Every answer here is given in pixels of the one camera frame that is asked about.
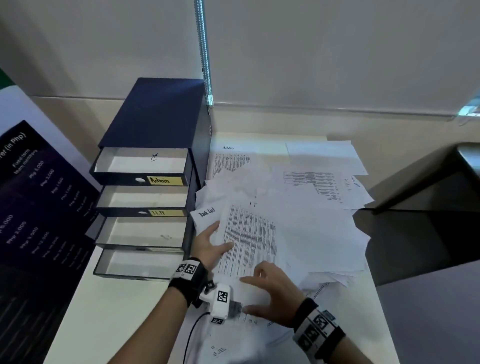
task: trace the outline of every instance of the open drawer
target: open drawer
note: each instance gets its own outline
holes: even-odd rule
[[[191,216],[106,218],[96,244],[104,249],[189,253],[194,232]]]
[[[169,280],[182,260],[182,253],[104,250],[93,274],[107,278]]]
[[[96,208],[105,217],[186,217],[196,191],[195,172],[189,186],[104,186]]]
[[[105,147],[90,174],[102,185],[188,186],[192,170],[188,149]]]

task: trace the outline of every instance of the person's left arm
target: person's left arm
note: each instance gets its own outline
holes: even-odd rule
[[[211,271],[220,256],[233,247],[233,243],[214,246],[210,235],[219,221],[200,233],[193,242],[191,256]],[[175,287],[169,287],[145,321],[110,359],[108,364],[166,364],[187,313],[187,300]]]

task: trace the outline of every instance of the black cable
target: black cable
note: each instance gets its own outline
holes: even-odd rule
[[[192,336],[193,329],[195,328],[195,325],[197,324],[198,321],[200,321],[200,319],[201,319],[203,316],[209,315],[209,314],[210,314],[210,312],[204,312],[203,314],[201,314],[200,316],[198,316],[197,321],[195,321],[195,323],[193,324],[192,329],[190,330],[190,335],[188,336],[187,345],[185,346],[185,354],[183,355],[183,364],[185,364],[185,358],[187,357],[188,344],[189,344],[189,342],[190,342],[190,337]]]

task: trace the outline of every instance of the hand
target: hand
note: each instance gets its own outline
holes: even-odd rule
[[[210,235],[218,229],[220,221],[214,222],[195,238],[190,256],[199,259],[204,267],[211,271],[218,263],[223,253],[228,252],[234,243],[225,243],[222,245],[212,245]]]
[[[265,318],[288,328],[292,327],[292,319],[305,295],[273,263],[261,262],[255,267],[253,277],[242,277],[240,281],[267,291],[270,294],[270,305],[250,305],[243,308],[246,314]]]

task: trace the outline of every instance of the finger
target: finger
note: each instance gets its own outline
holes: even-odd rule
[[[264,271],[265,273],[268,271],[268,267],[270,266],[270,263],[268,263],[266,260],[263,262],[257,264],[255,269],[253,270],[253,276],[254,277],[260,277],[261,272]]]
[[[252,286],[261,288],[267,292],[271,288],[271,282],[268,279],[260,277],[241,277],[240,282],[251,284]]]
[[[215,221],[212,225],[210,225],[208,228],[206,228],[204,231],[200,233],[200,235],[204,235],[207,238],[210,237],[214,233],[215,230],[218,229],[218,226],[220,225],[220,221]]]
[[[242,312],[253,315],[261,318],[268,319],[270,316],[270,307],[269,306],[262,306],[260,304],[252,304],[250,306],[245,306],[242,309]]]
[[[216,249],[216,251],[219,255],[222,255],[223,253],[228,252],[234,246],[235,246],[235,243],[229,242],[229,243],[224,243],[224,244],[221,244],[221,245],[217,245],[215,247],[215,249]]]

